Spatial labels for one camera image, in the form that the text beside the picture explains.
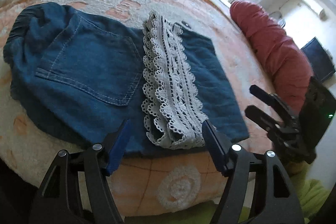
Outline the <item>black monitor screen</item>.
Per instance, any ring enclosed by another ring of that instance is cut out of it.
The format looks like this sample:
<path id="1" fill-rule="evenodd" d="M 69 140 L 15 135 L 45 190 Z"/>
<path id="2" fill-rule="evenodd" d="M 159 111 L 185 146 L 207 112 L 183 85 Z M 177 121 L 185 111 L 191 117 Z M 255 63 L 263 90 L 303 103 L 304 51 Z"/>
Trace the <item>black monitor screen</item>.
<path id="1" fill-rule="evenodd" d="M 335 66 L 332 58 L 317 38 L 311 39 L 311 41 L 304 45 L 301 50 L 309 60 L 315 78 L 324 82 L 333 76 L 335 73 Z"/>

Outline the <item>lime green sleeve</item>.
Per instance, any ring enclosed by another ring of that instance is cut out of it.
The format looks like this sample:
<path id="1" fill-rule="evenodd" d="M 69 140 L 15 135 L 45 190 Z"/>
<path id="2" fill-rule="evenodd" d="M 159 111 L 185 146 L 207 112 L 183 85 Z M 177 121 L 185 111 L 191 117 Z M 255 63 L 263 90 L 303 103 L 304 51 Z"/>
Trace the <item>lime green sleeve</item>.
<path id="1" fill-rule="evenodd" d="M 327 200 L 330 190 L 320 180 L 307 179 L 310 165 L 306 162 L 290 162 L 285 166 L 297 193 L 305 223 L 309 223 Z M 214 215 L 217 204 L 213 201 L 200 203 L 176 213 L 161 215 L 126 217 L 125 223 L 209 223 Z"/>

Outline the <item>peach white quilted bedspread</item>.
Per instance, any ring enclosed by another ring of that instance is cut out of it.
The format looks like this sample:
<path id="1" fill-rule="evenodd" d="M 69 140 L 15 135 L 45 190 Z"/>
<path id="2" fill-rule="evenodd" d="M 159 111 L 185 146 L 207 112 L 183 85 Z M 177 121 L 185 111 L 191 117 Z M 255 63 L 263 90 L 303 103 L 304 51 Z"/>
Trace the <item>peach white quilted bedspread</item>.
<path id="1" fill-rule="evenodd" d="M 171 22 L 187 22 L 213 42 L 240 110 L 257 105 L 268 108 L 249 93 L 256 84 L 273 91 L 268 76 L 248 40 L 230 18 L 222 0 L 1 0 L 1 43 L 5 44 L 19 13 L 30 5 L 56 2 L 78 10 L 116 19 L 140 28 L 151 11 Z M 10 95 L 11 72 L 1 63 L 1 159 L 29 185 L 39 186 L 56 153 L 79 147 L 56 139 L 28 118 L 25 109 Z M 207 152 L 149 159 L 129 157 L 109 180 L 109 187 L 125 216 L 157 215 L 177 211 L 217 198 L 226 178 L 218 173 Z"/>

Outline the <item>red rolled blanket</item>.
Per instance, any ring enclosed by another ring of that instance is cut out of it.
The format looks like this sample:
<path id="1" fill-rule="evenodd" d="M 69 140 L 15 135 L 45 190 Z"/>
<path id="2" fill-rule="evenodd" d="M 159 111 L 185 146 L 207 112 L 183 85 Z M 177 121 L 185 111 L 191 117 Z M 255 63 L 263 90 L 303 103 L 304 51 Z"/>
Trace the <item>red rolled blanket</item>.
<path id="1" fill-rule="evenodd" d="M 298 114 L 313 76 L 306 55 L 260 5 L 235 1 L 230 16 L 248 39 L 276 94 Z"/>

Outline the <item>blue denim pants lace trim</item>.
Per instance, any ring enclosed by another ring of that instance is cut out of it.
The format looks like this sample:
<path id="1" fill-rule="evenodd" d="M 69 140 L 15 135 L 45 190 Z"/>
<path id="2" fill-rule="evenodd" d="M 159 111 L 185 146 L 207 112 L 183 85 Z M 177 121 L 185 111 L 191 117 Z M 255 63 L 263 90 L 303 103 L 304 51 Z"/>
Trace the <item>blue denim pants lace trim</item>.
<path id="1" fill-rule="evenodd" d="M 146 136 L 143 56 L 142 30 L 54 2 L 25 8 L 3 49 L 11 96 L 45 133 L 87 148 L 129 119 L 126 156 L 181 154 Z"/>

